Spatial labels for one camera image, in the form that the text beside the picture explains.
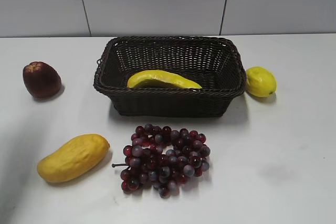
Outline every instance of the white wall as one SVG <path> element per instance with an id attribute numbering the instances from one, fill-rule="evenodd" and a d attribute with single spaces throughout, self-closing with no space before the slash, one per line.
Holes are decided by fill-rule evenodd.
<path id="1" fill-rule="evenodd" d="M 336 0 L 227 0 L 222 35 L 336 32 Z"/>
<path id="2" fill-rule="evenodd" d="M 0 0 L 0 37 L 89 36 L 81 0 Z"/>
<path id="3" fill-rule="evenodd" d="M 218 35 L 225 0 L 84 0 L 93 36 Z"/>

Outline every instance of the fake fruit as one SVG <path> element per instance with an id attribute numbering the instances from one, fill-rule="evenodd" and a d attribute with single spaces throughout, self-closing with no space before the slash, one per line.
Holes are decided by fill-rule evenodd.
<path id="1" fill-rule="evenodd" d="M 178 184 L 185 184 L 191 177 L 200 177 L 203 172 L 209 170 L 206 158 L 210 154 L 210 148 L 204 144 L 206 137 L 202 133 L 189 132 L 187 129 L 172 131 L 169 126 L 161 129 L 146 124 L 144 127 L 138 126 L 135 134 L 138 138 L 151 139 L 151 147 L 147 148 L 144 144 L 127 145 L 123 153 L 133 161 L 130 164 L 112 164 L 112 167 L 128 166 L 120 173 L 123 180 L 121 188 L 124 192 L 132 192 L 151 184 L 159 190 L 162 198 L 166 198 L 170 192 L 178 190 Z M 162 154 L 162 147 L 168 145 L 173 145 L 174 149 Z"/>
<path id="2" fill-rule="evenodd" d="M 109 148 L 110 144 L 101 135 L 77 136 L 42 159 L 37 165 L 37 172 L 48 182 L 66 182 L 96 166 Z"/>
<path id="3" fill-rule="evenodd" d="M 144 70 L 130 77 L 127 83 L 128 88 L 181 88 L 181 89 L 201 89 L 196 82 L 188 80 L 175 73 L 163 70 Z"/>
<path id="4" fill-rule="evenodd" d="M 51 97 L 61 88 L 61 78 L 56 70 L 41 61 L 34 61 L 23 68 L 23 81 L 35 98 Z"/>
<path id="5" fill-rule="evenodd" d="M 247 91 L 256 97 L 269 97 L 277 90 L 274 75 L 262 67 L 253 67 L 246 71 Z"/>

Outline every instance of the yellow fruit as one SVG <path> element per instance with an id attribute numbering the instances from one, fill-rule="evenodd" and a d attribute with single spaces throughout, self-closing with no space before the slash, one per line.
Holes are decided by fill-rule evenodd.
<path id="1" fill-rule="evenodd" d="M 188 80 L 175 73 L 163 70 L 145 70 L 130 77 L 127 83 L 128 88 L 181 88 L 181 89 L 201 89 L 196 82 Z"/>
<path id="2" fill-rule="evenodd" d="M 262 67 L 253 67 L 246 71 L 247 91 L 256 97 L 269 97 L 277 90 L 274 75 Z"/>
<path id="3" fill-rule="evenodd" d="M 69 181 L 96 166 L 109 148 L 110 144 L 101 135 L 77 136 L 42 159 L 37 165 L 37 172 L 51 183 Z"/>

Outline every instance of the basket rim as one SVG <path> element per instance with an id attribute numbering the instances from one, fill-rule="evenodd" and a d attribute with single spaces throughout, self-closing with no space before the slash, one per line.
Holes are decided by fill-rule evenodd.
<path id="1" fill-rule="evenodd" d="M 232 51 L 233 58 L 236 62 L 237 68 L 240 72 L 240 79 L 239 84 L 236 88 L 233 89 L 207 89 L 207 88 L 201 88 L 201 89 L 179 89 L 179 88 L 127 88 L 127 87 L 113 87 L 105 85 L 102 82 L 102 76 L 103 76 L 103 70 L 105 68 L 107 58 L 109 56 L 109 52 L 112 48 L 112 46 L 117 45 L 119 42 L 126 42 L 128 43 L 129 40 L 132 42 L 134 41 L 148 41 L 153 42 L 155 41 L 202 41 L 202 42 L 215 42 L 217 44 L 220 44 L 222 46 L 229 45 Z M 236 48 L 236 46 L 233 44 L 233 42 L 226 38 L 218 38 L 218 37 L 204 37 L 204 36 L 121 36 L 116 37 L 114 39 L 111 39 L 101 56 L 100 59 L 97 60 L 97 70 L 95 73 L 95 79 L 93 86 L 94 88 L 101 92 L 106 94 L 107 92 L 109 95 L 112 95 L 111 92 L 117 94 L 127 93 L 127 94 L 173 94 L 173 95 L 186 95 L 186 94 L 192 94 L 192 95 L 211 95 L 216 97 L 236 97 L 244 93 L 245 87 L 246 87 L 246 73 L 244 71 L 243 65 L 240 60 L 240 54 Z"/>

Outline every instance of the grape stem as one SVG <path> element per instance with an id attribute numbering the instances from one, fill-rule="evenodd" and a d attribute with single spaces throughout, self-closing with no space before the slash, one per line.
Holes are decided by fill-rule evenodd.
<path id="1" fill-rule="evenodd" d="M 128 166 L 127 164 L 112 164 L 112 167 L 115 168 L 117 166 Z"/>

